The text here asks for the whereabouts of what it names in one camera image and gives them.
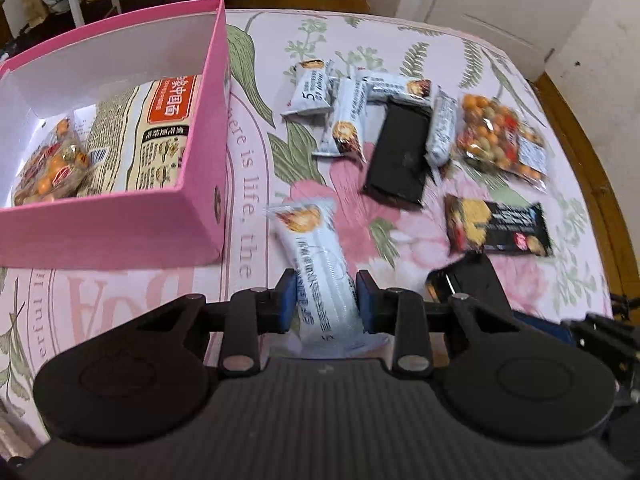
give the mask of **colorful box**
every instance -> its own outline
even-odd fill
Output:
[[[202,74],[174,187],[0,208],[0,267],[193,267],[219,259],[226,204],[229,56],[223,0],[128,12],[41,43],[0,66],[0,191],[42,120],[132,86]]]

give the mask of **floral tablecloth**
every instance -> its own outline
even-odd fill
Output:
[[[249,286],[273,286],[289,266],[262,208],[288,198],[337,200],[335,226],[350,272],[368,269],[382,287],[422,291],[431,269],[453,260],[442,199],[542,202],[553,258],[492,256],[513,308],[551,320],[610,314],[607,284],[583,197],[540,104],[505,54],[478,38],[391,18],[296,10],[227,11],[234,81],[228,117],[228,207],[223,261],[172,270],[0,269],[0,397],[45,439],[33,378],[55,354],[173,298],[196,291],[209,301]],[[292,66],[332,59],[338,74],[357,67],[430,78],[452,95],[497,96],[546,138],[550,185],[542,194],[454,165],[441,187],[429,184],[421,212],[382,206],[359,193],[366,168],[317,161],[321,124],[285,123]],[[384,119],[367,109],[366,153]],[[209,358],[220,338],[213,338]]]

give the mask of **screw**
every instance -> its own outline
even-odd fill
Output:
[[[407,372],[421,372],[429,368],[431,363],[421,355],[403,355],[398,359],[398,366]]]
[[[254,366],[254,360],[247,355],[230,355],[225,357],[222,365],[230,372],[245,372]]]

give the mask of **bag of orange candy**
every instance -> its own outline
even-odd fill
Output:
[[[62,119],[31,155],[14,187],[14,205],[73,196],[91,161],[78,139],[73,115]]]
[[[508,171],[546,190],[542,136],[495,99],[466,94],[461,103],[456,144],[464,159],[481,171]]]

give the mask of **white door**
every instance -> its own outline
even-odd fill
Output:
[[[560,49],[592,0],[434,0],[425,22],[475,34],[503,49],[530,80]]]

